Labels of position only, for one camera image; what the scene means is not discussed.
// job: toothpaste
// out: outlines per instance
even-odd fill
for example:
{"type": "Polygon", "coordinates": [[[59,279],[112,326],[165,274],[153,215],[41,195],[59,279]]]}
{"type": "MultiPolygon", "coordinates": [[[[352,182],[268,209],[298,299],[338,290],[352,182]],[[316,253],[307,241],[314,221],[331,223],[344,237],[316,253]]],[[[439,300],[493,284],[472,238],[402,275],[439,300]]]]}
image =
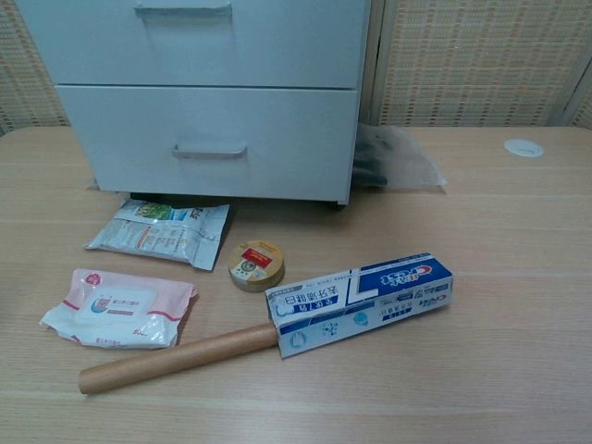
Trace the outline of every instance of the toothpaste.
{"type": "Polygon", "coordinates": [[[282,358],[452,302],[452,273],[430,253],[265,292],[282,358]]]}

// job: cardboard tube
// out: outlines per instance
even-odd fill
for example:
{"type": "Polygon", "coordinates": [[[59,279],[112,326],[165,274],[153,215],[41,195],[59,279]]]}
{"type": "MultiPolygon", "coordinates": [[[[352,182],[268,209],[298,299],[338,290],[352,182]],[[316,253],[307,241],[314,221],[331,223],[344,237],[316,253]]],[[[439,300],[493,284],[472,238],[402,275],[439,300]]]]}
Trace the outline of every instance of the cardboard tube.
{"type": "Polygon", "coordinates": [[[278,345],[278,334],[273,324],[249,327],[87,368],[80,372],[79,389],[85,394],[100,393],[272,345],[278,345]]]}

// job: white drawer cabinet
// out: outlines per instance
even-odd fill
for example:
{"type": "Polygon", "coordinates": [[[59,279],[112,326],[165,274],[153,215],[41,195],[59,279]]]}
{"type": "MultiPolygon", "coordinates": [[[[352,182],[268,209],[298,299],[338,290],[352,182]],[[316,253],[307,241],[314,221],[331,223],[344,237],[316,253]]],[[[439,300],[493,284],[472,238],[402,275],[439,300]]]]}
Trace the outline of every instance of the white drawer cabinet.
{"type": "Polygon", "coordinates": [[[17,0],[103,190],[349,196],[369,0],[17,0]]]}

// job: pink wet wipes pack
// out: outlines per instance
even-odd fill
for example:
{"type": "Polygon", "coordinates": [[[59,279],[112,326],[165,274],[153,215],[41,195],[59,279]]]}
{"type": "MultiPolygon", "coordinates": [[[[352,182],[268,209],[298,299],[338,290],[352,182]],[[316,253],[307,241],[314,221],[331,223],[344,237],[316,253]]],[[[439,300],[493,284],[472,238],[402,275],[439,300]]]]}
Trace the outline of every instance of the pink wet wipes pack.
{"type": "Polygon", "coordinates": [[[195,294],[188,282],[76,269],[68,296],[40,324],[81,345],[171,347],[195,294]]]}

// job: woven wall panel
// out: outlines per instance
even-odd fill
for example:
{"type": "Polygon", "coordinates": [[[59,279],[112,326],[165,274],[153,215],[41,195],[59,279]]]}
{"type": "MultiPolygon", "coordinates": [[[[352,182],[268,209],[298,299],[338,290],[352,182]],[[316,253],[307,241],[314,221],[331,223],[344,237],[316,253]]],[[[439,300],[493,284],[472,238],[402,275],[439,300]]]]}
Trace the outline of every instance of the woven wall panel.
{"type": "Polygon", "coordinates": [[[0,131],[67,124],[19,11],[0,0],[0,131]]]}
{"type": "Polygon", "coordinates": [[[592,0],[398,0],[379,123],[545,125],[592,0]]]}
{"type": "Polygon", "coordinates": [[[575,113],[572,125],[592,130],[592,90],[588,92],[578,111],[575,113]]]}

